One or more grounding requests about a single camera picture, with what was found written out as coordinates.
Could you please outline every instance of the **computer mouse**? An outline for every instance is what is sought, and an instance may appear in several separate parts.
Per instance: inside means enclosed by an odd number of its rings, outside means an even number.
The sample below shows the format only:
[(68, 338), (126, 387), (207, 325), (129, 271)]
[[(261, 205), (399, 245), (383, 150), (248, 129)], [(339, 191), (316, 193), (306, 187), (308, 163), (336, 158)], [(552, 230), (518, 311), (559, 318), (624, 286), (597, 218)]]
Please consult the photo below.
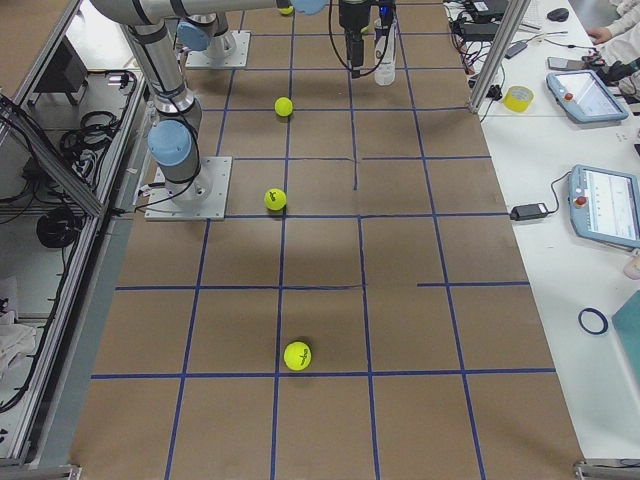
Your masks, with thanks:
[(547, 18), (552, 22), (564, 22), (569, 18), (569, 10), (566, 8), (556, 8), (547, 13)]

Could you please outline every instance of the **tablet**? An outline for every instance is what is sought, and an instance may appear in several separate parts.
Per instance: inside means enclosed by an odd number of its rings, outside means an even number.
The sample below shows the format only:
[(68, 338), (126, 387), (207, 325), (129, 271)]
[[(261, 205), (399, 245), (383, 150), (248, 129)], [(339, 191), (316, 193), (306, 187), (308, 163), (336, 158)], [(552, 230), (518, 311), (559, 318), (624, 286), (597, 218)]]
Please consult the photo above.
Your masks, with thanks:
[(550, 73), (547, 86), (556, 102), (578, 123), (618, 121), (628, 116), (591, 70)]
[(569, 175), (569, 202), (579, 236), (640, 247), (640, 189), (634, 175), (576, 165)]

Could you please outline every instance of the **tablet screen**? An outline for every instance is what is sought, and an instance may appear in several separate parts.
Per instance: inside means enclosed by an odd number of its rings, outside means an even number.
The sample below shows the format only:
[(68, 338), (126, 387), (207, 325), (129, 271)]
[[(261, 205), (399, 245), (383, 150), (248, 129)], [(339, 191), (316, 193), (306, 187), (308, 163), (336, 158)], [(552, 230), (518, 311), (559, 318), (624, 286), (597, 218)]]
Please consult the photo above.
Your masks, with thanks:
[(589, 230), (611, 237), (638, 240), (638, 224), (631, 179), (584, 171), (589, 192)]
[(589, 117), (620, 113), (603, 87), (587, 72), (558, 75), (562, 86), (573, 94), (575, 104)]

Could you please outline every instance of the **tennis ball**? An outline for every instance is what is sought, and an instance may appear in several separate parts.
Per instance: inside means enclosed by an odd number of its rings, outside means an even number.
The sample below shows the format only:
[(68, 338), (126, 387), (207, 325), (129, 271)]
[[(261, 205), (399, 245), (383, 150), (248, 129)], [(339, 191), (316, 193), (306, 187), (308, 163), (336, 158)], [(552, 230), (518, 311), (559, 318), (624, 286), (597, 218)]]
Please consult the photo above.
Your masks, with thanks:
[(284, 349), (284, 363), (291, 370), (304, 370), (311, 363), (311, 349), (304, 342), (292, 342)]
[(282, 210), (287, 204), (287, 194), (279, 188), (270, 188), (264, 194), (264, 205), (274, 212)]
[(288, 117), (293, 113), (293, 102), (287, 97), (280, 97), (276, 100), (274, 108), (281, 117)]

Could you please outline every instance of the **white mounting plate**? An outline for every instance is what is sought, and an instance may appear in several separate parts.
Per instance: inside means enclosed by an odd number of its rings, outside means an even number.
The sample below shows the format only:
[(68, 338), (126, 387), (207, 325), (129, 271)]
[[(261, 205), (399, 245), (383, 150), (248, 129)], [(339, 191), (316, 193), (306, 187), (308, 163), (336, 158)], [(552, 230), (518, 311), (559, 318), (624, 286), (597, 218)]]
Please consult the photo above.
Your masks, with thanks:
[(249, 57), (251, 32), (248, 30), (234, 30), (231, 33), (236, 40), (235, 52), (225, 58), (209, 58), (202, 52), (189, 52), (187, 68), (193, 70), (245, 68)]
[[(191, 205), (178, 205), (171, 200), (163, 201), (146, 209), (144, 217), (149, 221), (182, 220), (223, 220), (227, 207), (229, 179), (231, 178), (231, 157), (202, 157), (202, 169), (213, 179), (211, 193), (203, 201)], [(164, 182), (164, 175), (158, 168), (154, 182)], [(149, 203), (164, 200), (169, 196), (164, 188), (151, 191)]]

